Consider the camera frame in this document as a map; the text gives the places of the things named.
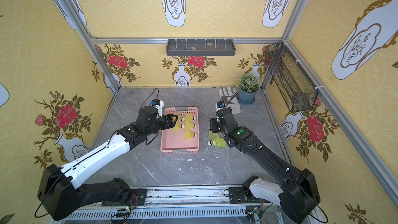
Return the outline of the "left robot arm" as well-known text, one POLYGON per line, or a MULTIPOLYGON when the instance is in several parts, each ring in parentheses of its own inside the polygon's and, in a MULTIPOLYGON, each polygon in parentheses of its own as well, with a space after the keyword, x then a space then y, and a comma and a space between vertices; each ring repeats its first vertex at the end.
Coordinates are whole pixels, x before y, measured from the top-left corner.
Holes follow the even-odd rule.
POLYGON ((93 203, 128 203, 131 188, 123 179, 96 184, 86 184, 86 180, 114 159, 146 143, 148 136, 172 129, 177 121, 174 114, 159 116, 154 106, 141 108, 135 122, 115 131, 104 144, 61 167, 54 164, 47 167, 37 194, 40 205, 58 221, 93 203))

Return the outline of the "pink perforated storage basket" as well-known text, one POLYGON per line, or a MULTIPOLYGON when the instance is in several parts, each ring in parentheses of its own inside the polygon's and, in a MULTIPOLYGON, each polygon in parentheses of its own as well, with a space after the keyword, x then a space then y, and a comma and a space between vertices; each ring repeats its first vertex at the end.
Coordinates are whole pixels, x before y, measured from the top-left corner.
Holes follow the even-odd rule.
POLYGON ((197 127, 189 131, 196 133, 197 137, 187 141, 184 140, 185 128, 179 131, 173 131, 172 129, 164 130, 162 131, 160 151, 166 155, 198 153, 200 148, 198 108, 195 106, 169 107, 165 109, 164 113, 177 116, 184 116, 185 113, 190 113, 196 116, 196 121, 192 123, 197 124, 197 127))

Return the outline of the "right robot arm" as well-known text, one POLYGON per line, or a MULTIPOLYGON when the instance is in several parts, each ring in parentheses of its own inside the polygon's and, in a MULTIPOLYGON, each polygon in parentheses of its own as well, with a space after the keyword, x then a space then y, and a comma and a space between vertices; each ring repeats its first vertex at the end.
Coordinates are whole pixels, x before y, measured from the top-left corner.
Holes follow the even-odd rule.
POLYGON ((320 195, 315 176, 308 170, 300 170, 289 164, 267 148, 250 129, 238 125, 231 108, 216 112, 209 120, 209 130, 221 133, 228 146, 248 155, 276 180, 281 193, 275 198, 268 198, 265 189, 254 188, 260 184, 256 178, 249 184, 249 190, 255 198, 264 199, 279 205, 285 214, 295 223, 300 224, 320 203, 320 195))

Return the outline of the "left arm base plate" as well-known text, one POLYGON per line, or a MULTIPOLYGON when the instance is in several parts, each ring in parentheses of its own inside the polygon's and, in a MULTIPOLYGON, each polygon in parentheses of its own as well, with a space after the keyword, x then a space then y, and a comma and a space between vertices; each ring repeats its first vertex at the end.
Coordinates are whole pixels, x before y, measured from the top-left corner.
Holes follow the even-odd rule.
POLYGON ((147 197, 147 189, 137 188, 130 189, 122 197, 114 201, 103 201, 101 206, 144 206, 147 197))

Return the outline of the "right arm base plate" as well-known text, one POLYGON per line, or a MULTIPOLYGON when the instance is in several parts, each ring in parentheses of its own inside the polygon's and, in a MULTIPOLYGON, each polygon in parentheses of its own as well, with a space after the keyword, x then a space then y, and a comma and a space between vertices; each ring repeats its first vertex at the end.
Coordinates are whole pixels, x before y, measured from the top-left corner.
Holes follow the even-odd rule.
POLYGON ((262 204, 269 203, 264 199, 256 198, 247 187, 229 187, 228 196, 232 204, 262 204))

